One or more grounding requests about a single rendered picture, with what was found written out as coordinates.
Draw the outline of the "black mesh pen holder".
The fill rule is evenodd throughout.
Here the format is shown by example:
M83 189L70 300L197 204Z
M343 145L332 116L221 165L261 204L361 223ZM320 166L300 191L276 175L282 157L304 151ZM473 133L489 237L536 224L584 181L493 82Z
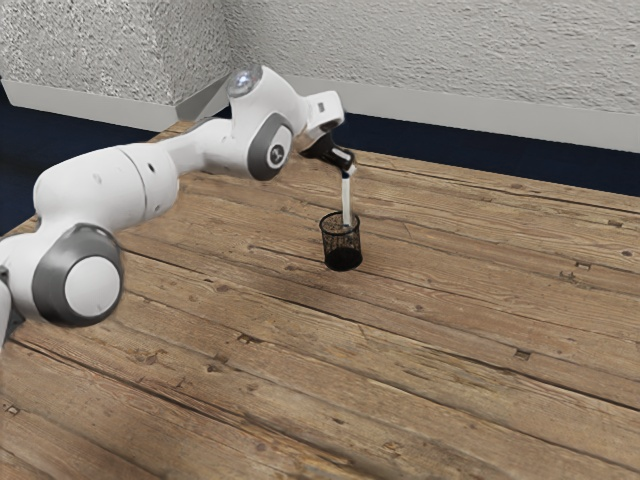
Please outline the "black mesh pen holder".
M321 218L319 227L324 263L330 270L348 271L362 263L360 219L357 215L352 217L352 224L346 226L343 224L342 212L332 212Z

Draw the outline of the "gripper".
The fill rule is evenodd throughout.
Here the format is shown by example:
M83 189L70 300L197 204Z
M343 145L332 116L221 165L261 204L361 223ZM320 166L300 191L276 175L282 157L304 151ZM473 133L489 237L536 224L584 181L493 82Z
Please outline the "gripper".
M322 135L313 145L303 150L301 156L320 160L341 171L349 171L355 162L354 153L338 146L331 133Z

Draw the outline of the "white pen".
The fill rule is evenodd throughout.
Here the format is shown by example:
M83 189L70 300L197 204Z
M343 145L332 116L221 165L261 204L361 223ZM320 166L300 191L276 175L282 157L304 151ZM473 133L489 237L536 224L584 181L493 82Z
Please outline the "white pen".
M342 202L342 224L345 227L351 227L353 225L353 212L352 212L352 195L351 195L351 171L342 171L341 182L341 202Z

